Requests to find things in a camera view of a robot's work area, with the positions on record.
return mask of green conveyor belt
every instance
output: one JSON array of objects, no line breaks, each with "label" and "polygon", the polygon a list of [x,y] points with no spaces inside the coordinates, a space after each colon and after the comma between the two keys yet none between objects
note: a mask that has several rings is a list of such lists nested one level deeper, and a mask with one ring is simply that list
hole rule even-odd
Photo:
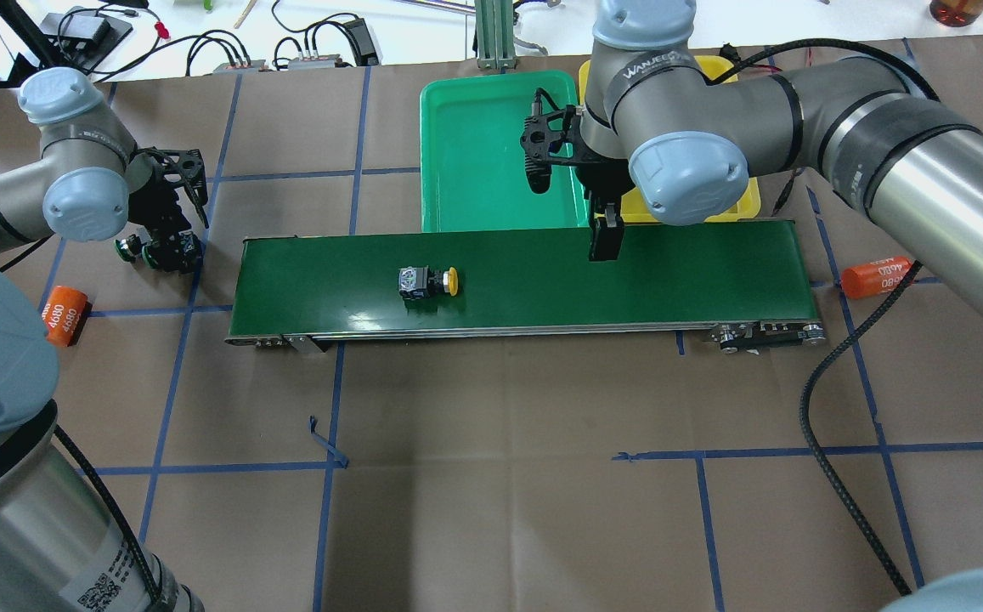
[{"label": "green conveyor belt", "polygon": [[[790,221],[628,226],[615,261],[589,230],[280,237],[244,244],[228,342],[525,336],[818,321]],[[460,295],[405,302],[398,269],[460,271]]]}]

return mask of white table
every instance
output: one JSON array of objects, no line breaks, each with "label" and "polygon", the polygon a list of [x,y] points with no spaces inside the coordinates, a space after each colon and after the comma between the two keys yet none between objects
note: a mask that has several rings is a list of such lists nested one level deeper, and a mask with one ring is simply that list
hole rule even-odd
[{"label": "white table", "polygon": [[[274,45],[288,32],[269,12],[273,0],[258,0],[246,22],[236,31],[254,59],[273,58]],[[63,12],[72,5],[98,7],[91,0],[20,0],[25,11],[40,22],[48,12]],[[230,30],[246,0],[214,0],[214,10],[205,12],[199,0],[152,0],[172,37],[196,34],[209,28]],[[597,0],[562,0],[556,8],[541,3],[521,8],[518,37],[540,43],[551,54],[588,54],[592,45],[590,27]],[[973,25],[950,28],[937,24],[927,13],[929,0],[698,0],[694,48],[733,45],[767,45],[795,38],[828,36],[853,40],[926,38],[983,34],[983,16]],[[281,19],[302,27],[338,11],[353,11],[367,19],[378,42],[382,63],[457,61],[472,57],[475,17],[434,8],[398,3],[397,0],[282,0]],[[148,15],[130,19],[135,31],[119,46],[103,67],[119,67],[148,50],[154,42],[153,20]],[[1,27],[8,45],[18,49],[18,39]],[[350,58],[347,43],[339,32],[324,28],[319,37],[321,52],[340,52]],[[179,77],[184,74],[189,43],[162,51],[121,78]],[[285,54],[293,49],[285,47]],[[219,46],[201,52],[193,74],[204,74],[224,62]],[[0,71],[9,67],[0,43]]]}]

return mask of qr code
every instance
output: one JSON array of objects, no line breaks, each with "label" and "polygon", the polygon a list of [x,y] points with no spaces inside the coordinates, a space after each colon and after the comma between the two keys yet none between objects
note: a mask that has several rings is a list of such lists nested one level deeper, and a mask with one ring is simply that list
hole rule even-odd
[{"label": "qr code", "polygon": [[91,612],[106,612],[106,608],[110,607],[119,592],[121,592],[121,585],[116,584],[106,574],[99,574],[99,579],[94,582],[94,586],[88,588],[87,592],[76,601]]}]

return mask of white label sticker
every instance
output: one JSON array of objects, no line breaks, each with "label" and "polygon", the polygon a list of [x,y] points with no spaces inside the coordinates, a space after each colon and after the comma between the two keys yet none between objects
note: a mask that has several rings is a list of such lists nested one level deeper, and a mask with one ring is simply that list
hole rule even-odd
[{"label": "white label sticker", "polygon": [[[143,550],[144,558],[150,554]],[[117,524],[110,521],[106,536],[83,570],[60,589],[61,599],[80,612],[133,612],[146,597],[144,581],[129,545]]]}]

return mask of black pole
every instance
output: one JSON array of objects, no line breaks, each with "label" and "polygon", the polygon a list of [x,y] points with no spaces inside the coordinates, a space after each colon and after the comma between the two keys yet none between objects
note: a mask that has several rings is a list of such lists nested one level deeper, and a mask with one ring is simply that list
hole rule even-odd
[{"label": "black pole", "polygon": [[26,14],[15,0],[0,0],[0,15],[22,42],[34,52],[37,61],[41,63],[39,67],[68,65],[67,59],[57,52],[53,43],[42,34],[37,25],[34,25],[30,15]]}]

